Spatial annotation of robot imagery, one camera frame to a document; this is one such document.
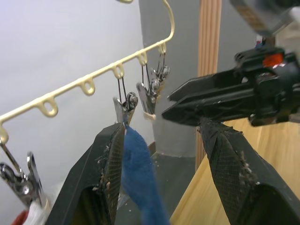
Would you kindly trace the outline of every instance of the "wooden post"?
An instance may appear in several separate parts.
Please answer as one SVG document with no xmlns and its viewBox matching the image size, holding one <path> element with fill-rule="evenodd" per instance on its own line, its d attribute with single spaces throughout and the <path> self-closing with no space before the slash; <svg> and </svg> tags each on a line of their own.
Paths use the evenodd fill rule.
<svg viewBox="0 0 300 225">
<path fill-rule="evenodd" d="M 222 0 L 200 0 L 198 76 L 217 72 Z M 197 170 L 205 156 L 203 142 L 196 132 Z"/>
</svg>

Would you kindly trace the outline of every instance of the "red cloth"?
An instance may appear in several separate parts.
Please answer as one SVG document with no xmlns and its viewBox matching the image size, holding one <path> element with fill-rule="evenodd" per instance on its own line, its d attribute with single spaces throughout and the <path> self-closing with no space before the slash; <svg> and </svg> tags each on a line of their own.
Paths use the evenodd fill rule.
<svg viewBox="0 0 300 225">
<path fill-rule="evenodd" d="M 26 221 L 28 213 L 28 210 L 21 212 L 11 225 L 22 225 Z"/>
</svg>

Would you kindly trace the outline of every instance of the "white wall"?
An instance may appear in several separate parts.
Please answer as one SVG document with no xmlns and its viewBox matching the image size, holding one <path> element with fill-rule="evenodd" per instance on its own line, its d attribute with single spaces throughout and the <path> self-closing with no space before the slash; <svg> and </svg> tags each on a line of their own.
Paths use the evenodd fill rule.
<svg viewBox="0 0 300 225">
<path fill-rule="evenodd" d="M 31 0 L 0 3 L 0 114 L 13 110 L 143 47 L 138 1 Z M 127 92 L 141 80 L 138 60 L 124 64 Z M 58 115 L 38 109 L 7 123 L 8 148 L 23 169 L 33 151 L 45 190 L 64 180 L 96 134 L 115 122 L 117 80 L 108 72 L 94 80 L 92 97 L 76 88 L 56 98 Z M 154 141 L 141 105 L 131 122 Z M 0 161 L 8 162 L 0 151 Z M 23 205 L 0 180 L 0 221 L 10 224 Z"/>
</svg>

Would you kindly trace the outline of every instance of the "blue towel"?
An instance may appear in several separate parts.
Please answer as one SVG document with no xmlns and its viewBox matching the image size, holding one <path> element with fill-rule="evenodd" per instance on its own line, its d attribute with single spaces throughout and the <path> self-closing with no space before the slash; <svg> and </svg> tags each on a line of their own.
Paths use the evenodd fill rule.
<svg viewBox="0 0 300 225">
<path fill-rule="evenodd" d="M 158 192 L 150 152 L 143 137 L 130 127 L 124 139 L 121 183 L 142 212 L 143 225 L 169 225 Z"/>
</svg>

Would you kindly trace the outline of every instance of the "wooden surface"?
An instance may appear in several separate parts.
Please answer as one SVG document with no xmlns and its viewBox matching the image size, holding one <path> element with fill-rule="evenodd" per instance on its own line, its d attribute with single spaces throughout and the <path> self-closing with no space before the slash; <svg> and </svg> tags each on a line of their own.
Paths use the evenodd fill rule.
<svg viewBox="0 0 300 225">
<path fill-rule="evenodd" d="M 277 170 L 300 198 L 300 125 L 250 126 L 247 119 L 227 122 L 243 131 L 252 147 Z M 172 225 L 227 225 L 228 218 L 205 156 L 171 217 Z"/>
<path fill-rule="evenodd" d="M 198 76 L 217 72 L 221 8 L 222 0 L 200 1 Z M 196 133 L 196 170 L 204 156 L 201 136 Z"/>
</svg>

